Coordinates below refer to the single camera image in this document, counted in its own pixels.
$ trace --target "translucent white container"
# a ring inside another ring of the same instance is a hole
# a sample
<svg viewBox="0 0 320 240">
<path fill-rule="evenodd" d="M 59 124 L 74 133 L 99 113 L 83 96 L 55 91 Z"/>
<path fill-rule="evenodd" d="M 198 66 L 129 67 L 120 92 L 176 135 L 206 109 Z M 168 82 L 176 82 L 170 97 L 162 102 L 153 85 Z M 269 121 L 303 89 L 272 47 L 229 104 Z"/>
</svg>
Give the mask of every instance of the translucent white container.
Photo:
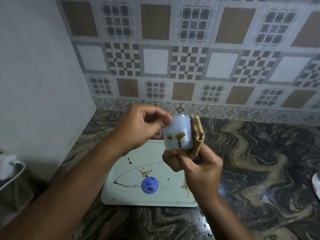
<svg viewBox="0 0 320 240">
<path fill-rule="evenodd" d="M 167 150 L 193 146 L 191 119 L 188 115 L 172 116 L 171 124 L 163 129 L 164 146 Z"/>
</svg>

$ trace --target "tiled wall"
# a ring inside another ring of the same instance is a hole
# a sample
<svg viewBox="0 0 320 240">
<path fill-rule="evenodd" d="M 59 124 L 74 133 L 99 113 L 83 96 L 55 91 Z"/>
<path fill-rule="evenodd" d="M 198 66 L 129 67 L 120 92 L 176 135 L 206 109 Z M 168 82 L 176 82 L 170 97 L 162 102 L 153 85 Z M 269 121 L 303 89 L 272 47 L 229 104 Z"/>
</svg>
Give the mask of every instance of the tiled wall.
<svg viewBox="0 0 320 240">
<path fill-rule="evenodd" d="M 320 0 L 56 0 L 99 109 L 320 125 Z"/>
</svg>

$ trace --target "white plug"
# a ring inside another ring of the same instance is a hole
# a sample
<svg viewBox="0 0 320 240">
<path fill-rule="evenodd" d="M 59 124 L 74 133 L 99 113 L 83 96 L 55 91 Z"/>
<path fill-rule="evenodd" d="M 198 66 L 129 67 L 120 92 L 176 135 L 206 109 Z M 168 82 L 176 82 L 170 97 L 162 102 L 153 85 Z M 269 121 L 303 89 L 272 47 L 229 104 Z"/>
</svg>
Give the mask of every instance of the white plug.
<svg viewBox="0 0 320 240">
<path fill-rule="evenodd" d="M 14 175 L 14 164 L 16 155 L 0 154 L 0 180 L 5 180 Z"/>
</svg>

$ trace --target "person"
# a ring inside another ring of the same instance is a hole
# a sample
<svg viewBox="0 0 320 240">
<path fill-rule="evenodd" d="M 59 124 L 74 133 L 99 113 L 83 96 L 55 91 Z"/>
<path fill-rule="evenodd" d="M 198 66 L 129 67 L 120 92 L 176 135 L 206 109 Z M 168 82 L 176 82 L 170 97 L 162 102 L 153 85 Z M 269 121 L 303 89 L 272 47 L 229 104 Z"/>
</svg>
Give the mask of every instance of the person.
<svg viewBox="0 0 320 240">
<path fill-rule="evenodd" d="M 0 239 L 69 239 L 117 160 L 142 146 L 171 120 L 157 106 L 132 105 L 108 137 L 0 231 Z M 200 148 L 198 164 L 181 150 L 166 153 L 178 158 L 187 186 L 216 239 L 254 239 L 219 194 L 220 157 L 206 145 Z"/>
</svg>

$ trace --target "person's left hand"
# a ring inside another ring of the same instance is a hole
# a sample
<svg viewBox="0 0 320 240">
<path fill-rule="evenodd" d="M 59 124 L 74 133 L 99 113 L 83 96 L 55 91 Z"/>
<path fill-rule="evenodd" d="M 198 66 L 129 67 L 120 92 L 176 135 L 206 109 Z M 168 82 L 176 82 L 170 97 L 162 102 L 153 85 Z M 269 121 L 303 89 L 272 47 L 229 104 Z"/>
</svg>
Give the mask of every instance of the person's left hand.
<svg viewBox="0 0 320 240">
<path fill-rule="evenodd" d="M 157 132 L 170 125 L 171 121 L 171 116 L 157 106 L 133 104 L 109 137 L 121 144 L 123 153 L 128 153 L 141 147 Z"/>
</svg>

